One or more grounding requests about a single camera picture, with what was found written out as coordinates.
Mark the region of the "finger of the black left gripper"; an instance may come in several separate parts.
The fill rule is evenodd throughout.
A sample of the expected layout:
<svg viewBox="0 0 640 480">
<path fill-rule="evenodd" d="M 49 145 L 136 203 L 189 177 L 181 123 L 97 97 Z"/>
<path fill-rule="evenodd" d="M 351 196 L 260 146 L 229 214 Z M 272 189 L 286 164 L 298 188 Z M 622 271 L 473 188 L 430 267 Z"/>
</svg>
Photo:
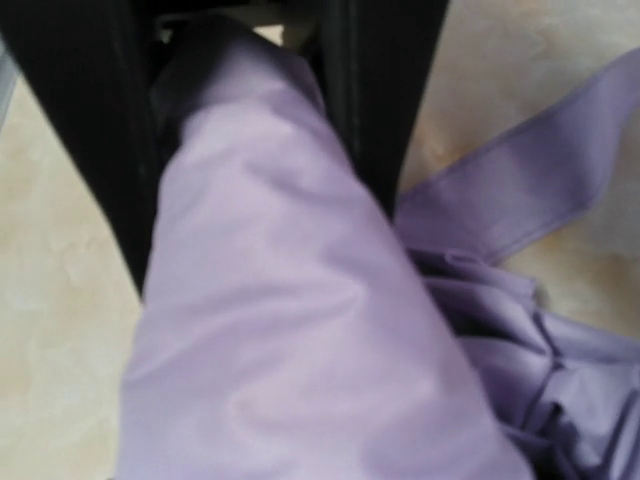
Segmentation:
<svg viewBox="0 0 640 480">
<path fill-rule="evenodd" d="M 141 289 L 159 183 L 145 1 L 4 1 L 1 34 Z"/>
<path fill-rule="evenodd" d="M 313 4 L 330 116 L 387 215 L 448 7 L 448 0 Z"/>
</svg>

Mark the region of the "lavender folding umbrella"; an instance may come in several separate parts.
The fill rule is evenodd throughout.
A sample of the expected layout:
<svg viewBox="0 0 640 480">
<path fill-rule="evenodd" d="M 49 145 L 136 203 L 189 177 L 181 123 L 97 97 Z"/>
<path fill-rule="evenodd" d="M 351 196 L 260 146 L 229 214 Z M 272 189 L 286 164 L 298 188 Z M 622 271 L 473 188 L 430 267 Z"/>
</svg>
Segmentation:
<svg viewBox="0 0 640 480">
<path fill-rule="evenodd" d="M 423 181 L 388 220 L 308 64 L 191 26 L 123 377 L 120 479 L 635 479 L 639 345 L 498 262 L 586 212 L 639 54 Z"/>
</svg>

